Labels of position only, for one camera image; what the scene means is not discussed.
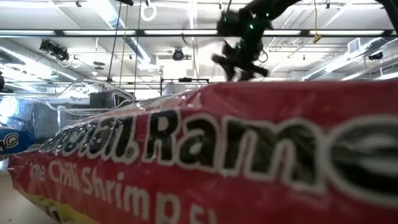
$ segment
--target ductwork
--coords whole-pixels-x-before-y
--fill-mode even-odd
[[[371,54],[371,52],[375,52],[376,50],[380,49],[381,47],[393,40],[395,40],[395,38],[379,37],[365,42],[365,44],[362,44],[360,48],[355,52],[350,53],[348,52],[348,50],[345,50],[344,52],[322,63],[320,66],[308,71],[303,76],[302,81],[310,81],[326,75],[330,72],[333,72],[339,68],[342,68],[352,63],[353,59],[361,57],[363,55]]]
[[[0,38],[0,48],[5,54],[9,54],[12,57],[16,57],[21,61],[25,58],[29,58],[37,62],[38,67],[42,67],[44,70],[57,71],[58,74],[67,77],[69,80],[77,80],[79,78],[84,78],[84,76],[76,73],[70,69],[60,66],[57,62],[53,62],[41,55],[36,54],[31,50],[27,50],[24,47],[10,41],[9,39]]]
[[[366,70],[349,75],[349,76],[343,78],[342,80],[347,81],[347,80],[352,80],[352,79],[359,79],[365,75],[369,76],[370,78],[375,77],[375,76],[378,77],[378,76],[382,75],[382,73],[384,73],[386,70],[387,70],[386,72],[388,72],[388,73],[398,72],[398,71],[394,70],[394,69],[396,69],[394,67],[397,64],[398,64],[398,58],[393,58],[391,60],[382,62],[376,66],[370,67]]]
[[[113,3],[111,0],[90,0],[92,7],[98,13],[99,16],[109,25],[112,29],[123,30],[126,28],[124,22],[120,19],[119,20],[119,27],[118,27],[118,17],[119,14],[114,8]],[[137,40],[133,37],[123,37],[123,41],[125,41],[126,45],[137,55],[138,61],[145,66],[138,66],[138,68],[143,69],[159,69],[159,66],[151,65],[151,61],[153,61],[149,54],[147,54],[144,49],[137,43]]]

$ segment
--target logo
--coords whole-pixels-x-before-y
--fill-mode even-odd
[[[16,133],[11,133],[6,135],[4,139],[0,140],[0,151],[5,149],[10,149],[18,145],[19,135]]]

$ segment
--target plastic wrapper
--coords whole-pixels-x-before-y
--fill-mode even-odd
[[[10,154],[25,151],[33,143],[34,136],[27,131],[0,126],[0,161],[7,159]]]
[[[10,158],[61,223],[397,223],[397,82],[222,83]]]

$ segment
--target pipe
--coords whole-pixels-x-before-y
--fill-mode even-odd
[[[89,0],[92,7],[98,13],[99,16],[113,29],[123,30],[126,29],[126,25],[123,20],[120,19],[118,23],[118,13],[116,12],[113,3],[110,0]],[[141,63],[150,63],[149,55],[142,49],[133,37],[122,37],[126,45],[137,55]]]
[[[198,17],[198,11],[197,11],[197,0],[190,0],[189,1],[189,23],[190,23],[190,28],[194,29],[196,28],[196,24],[197,24],[197,17]],[[197,47],[196,47],[196,43],[195,43],[195,38],[191,37],[192,40],[192,70],[193,70],[193,76],[195,78],[198,78],[198,65],[196,62],[196,54],[197,54]]]
[[[380,49],[381,47],[385,46],[386,44],[396,40],[395,38],[375,38],[370,40],[368,43],[364,44],[359,50],[349,53],[348,50],[334,56],[333,58],[327,60],[325,63],[321,64],[320,66],[308,71],[302,81],[309,81],[315,78],[321,77],[322,75],[326,75],[332,71],[335,71],[341,67],[344,67],[353,60],[356,60],[358,57],[361,57],[366,54],[370,54],[371,52]]]
[[[345,78],[343,78],[341,80],[342,81],[352,80],[352,79],[358,78],[360,76],[367,75],[367,74],[371,73],[374,70],[382,69],[385,66],[393,65],[393,64],[396,64],[396,63],[398,63],[398,57],[396,57],[394,59],[391,59],[391,60],[388,60],[386,62],[380,63],[379,65],[377,65],[375,67],[370,67],[370,68],[368,68],[366,70],[363,70],[363,71],[357,72],[355,74],[349,75],[349,76],[347,76],[347,77],[345,77]]]

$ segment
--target cable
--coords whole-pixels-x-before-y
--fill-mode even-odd
[[[127,31],[127,22],[129,19],[129,6],[127,6],[126,9],[126,21],[125,21],[125,28],[124,28],[124,39],[126,39],[126,31]],[[126,41],[123,41],[123,52],[122,52],[122,62],[121,62],[121,68],[120,68],[120,76],[119,76],[119,88],[121,86],[122,82],[122,71],[123,71],[123,62],[124,62],[124,49],[126,48]]]
[[[140,9],[140,14],[141,14],[141,18],[142,20],[149,22],[155,19],[156,15],[157,15],[157,10],[156,10],[156,6],[154,4],[149,4],[151,3],[150,0],[147,0],[147,5],[145,5],[145,8]],[[152,15],[150,17],[145,16],[145,9],[152,9]]]
[[[45,53],[45,54],[43,54],[39,59],[37,59],[37,60],[35,61],[35,63],[37,63],[39,60],[41,60],[42,58],[44,58],[44,56],[47,55],[47,54],[48,54],[48,52]]]
[[[141,11],[142,0],[139,0],[139,10]],[[138,17],[138,30],[141,24],[141,16]],[[138,55],[136,54],[136,67],[134,69],[134,96],[136,97],[136,83],[137,83],[137,62],[138,62]]]
[[[316,44],[322,36],[318,35],[318,8],[317,8],[317,0],[313,0],[313,4],[315,6],[315,36],[313,39],[313,43]]]
[[[114,48],[116,46],[116,38],[118,36],[118,30],[119,30],[119,23],[120,23],[120,15],[122,12],[122,4],[119,6],[119,16],[118,16],[118,23],[116,24],[116,32],[114,34],[114,40],[113,40],[113,49],[112,49],[112,56],[111,56],[111,63],[109,65],[109,73],[108,73],[108,78],[106,79],[107,82],[111,81],[111,70],[112,70],[112,62],[113,62],[113,55],[114,55]]]
[[[80,65],[81,65],[81,61],[80,61],[79,59],[77,59],[77,60],[79,61],[79,64],[78,64],[77,66],[74,66],[74,65],[71,63],[71,65],[72,65],[73,68],[78,68],[78,67],[80,67]]]
[[[198,73],[198,67],[197,67],[197,61],[196,61],[196,58],[195,58],[195,43],[194,43],[194,40],[192,40],[192,44],[193,44],[193,47],[192,47],[192,52],[193,52],[193,56],[192,56],[192,60],[193,60],[193,68],[195,69],[194,71],[195,71],[195,73],[196,73],[196,75],[197,75],[197,77],[198,77],[198,75],[199,75],[199,73]]]
[[[72,61],[71,61],[68,65],[63,65],[59,60],[57,60],[57,63],[58,63],[59,65],[61,65],[63,68],[69,67],[69,66],[72,64],[72,62],[73,62],[73,59],[72,59]]]
[[[317,8],[317,0],[313,0],[313,4],[315,6],[315,36],[318,35],[318,8]]]
[[[260,57],[259,57],[258,61],[261,63],[266,63],[268,61],[268,54],[264,49],[262,50],[262,52],[267,56],[267,59],[265,59],[265,61],[262,61],[262,60],[260,60]]]
[[[231,6],[231,3],[232,3],[232,0],[229,0],[228,7],[226,8],[227,12],[229,11],[229,7]]]

